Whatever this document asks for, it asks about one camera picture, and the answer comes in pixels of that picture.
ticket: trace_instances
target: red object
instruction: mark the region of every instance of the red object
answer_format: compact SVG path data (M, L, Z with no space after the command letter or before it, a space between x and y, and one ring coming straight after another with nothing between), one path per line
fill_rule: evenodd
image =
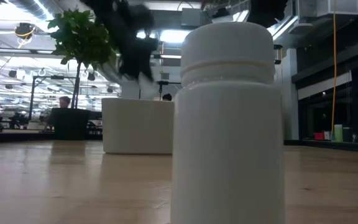
M324 140L324 133L315 133L314 140Z

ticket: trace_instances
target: wooden table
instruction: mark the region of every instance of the wooden table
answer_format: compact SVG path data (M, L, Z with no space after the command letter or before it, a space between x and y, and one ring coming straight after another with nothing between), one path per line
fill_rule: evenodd
M167 224L171 162L101 141L0 144L0 224ZM288 147L285 175L286 224L358 223L358 152Z

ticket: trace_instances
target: white plastic bottle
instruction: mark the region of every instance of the white plastic bottle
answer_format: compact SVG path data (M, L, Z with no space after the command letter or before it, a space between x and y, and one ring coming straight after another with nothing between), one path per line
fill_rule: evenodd
M280 92L263 27L211 24L182 48L171 224L283 224Z

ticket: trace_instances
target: green leaves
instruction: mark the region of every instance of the green leaves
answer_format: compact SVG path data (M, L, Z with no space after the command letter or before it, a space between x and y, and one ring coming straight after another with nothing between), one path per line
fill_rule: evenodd
M90 17L91 11L80 12L76 9L56 14L49 21L48 29L58 27L50 36L56 40L56 50L52 54L64 56L61 64L66 65L75 58L86 68L92 65L96 69L98 64L109 61L111 56L116 57L107 30L90 21Z

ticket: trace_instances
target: black planter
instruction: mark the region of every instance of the black planter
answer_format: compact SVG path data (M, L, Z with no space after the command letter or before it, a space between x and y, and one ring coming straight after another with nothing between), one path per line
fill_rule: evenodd
M53 108L50 118L55 125L57 140L85 140L90 111L69 108Z

